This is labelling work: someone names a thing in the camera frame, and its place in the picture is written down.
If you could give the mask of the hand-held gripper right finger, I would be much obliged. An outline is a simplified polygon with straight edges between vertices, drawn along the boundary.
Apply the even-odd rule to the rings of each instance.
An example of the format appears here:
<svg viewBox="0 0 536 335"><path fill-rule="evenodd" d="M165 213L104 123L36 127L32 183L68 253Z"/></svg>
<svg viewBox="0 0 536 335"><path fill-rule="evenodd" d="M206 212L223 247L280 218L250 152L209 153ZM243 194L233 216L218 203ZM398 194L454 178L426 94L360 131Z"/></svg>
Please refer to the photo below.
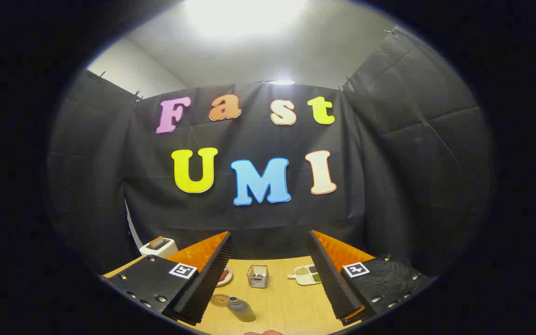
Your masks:
<svg viewBox="0 0 536 335"><path fill-rule="evenodd" d="M388 313L430 284L429 276L391 255L375 257L319 231L308 232L308 250L345 326Z"/></svg>

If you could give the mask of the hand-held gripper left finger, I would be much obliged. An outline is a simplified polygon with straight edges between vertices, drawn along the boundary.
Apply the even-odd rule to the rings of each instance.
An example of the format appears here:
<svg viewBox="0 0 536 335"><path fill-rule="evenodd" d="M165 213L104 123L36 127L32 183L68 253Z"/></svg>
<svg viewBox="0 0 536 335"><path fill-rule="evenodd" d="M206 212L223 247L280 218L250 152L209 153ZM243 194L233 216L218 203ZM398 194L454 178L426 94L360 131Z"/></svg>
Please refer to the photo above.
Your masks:
<svg viewBox="0 0 536 335"><path fill-rule="evenodd" d="M169 257L143 256L103 281L128 299L196 326L232 252L231 233L206 238Z"/></svg>

